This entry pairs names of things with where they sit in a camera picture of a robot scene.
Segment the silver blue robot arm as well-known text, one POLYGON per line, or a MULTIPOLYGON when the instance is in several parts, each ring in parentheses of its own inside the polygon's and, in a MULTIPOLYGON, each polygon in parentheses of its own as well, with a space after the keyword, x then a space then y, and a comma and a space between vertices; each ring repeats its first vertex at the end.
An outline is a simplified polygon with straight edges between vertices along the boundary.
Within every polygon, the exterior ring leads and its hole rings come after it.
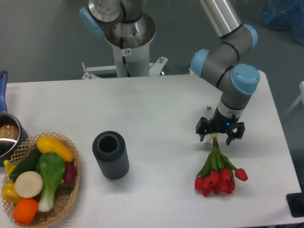
MULTIPOLYGON (((216 50, 199 50, 191 60, 191 71, 222 92, 211 120, 200 118, 196 133, 204 138, 210 133, 225 133, 227 144, 241 139, 245 125, 242 112, 260 80, 258 70, 241 64, 240 58, 257 43, 256 30, 242 24, 227 0, 203 0, 204 8, 220 39, 216 50)), ((112 46, 118 77, 148 76, 150 42, 155 36, 155 23, 143 12, 139 0, 91 0, 79 16, 87 29, 105 37, 112 46)))

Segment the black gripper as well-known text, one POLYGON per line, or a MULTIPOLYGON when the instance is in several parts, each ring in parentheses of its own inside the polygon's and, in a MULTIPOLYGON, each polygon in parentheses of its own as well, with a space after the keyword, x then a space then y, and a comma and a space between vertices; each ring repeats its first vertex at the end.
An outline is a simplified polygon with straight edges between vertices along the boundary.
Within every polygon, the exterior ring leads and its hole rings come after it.
POLYGON ((235 114, 231 117, 225 117, 216 108, 211 120, 201 117, 196 125, 196 134, 200 137, 200 142, 204 140, 205 135, 212 133, 226 133, 226 145, 230 145, 232 140, 241 139, 245 132, 244 122, 239 122, 235 114))

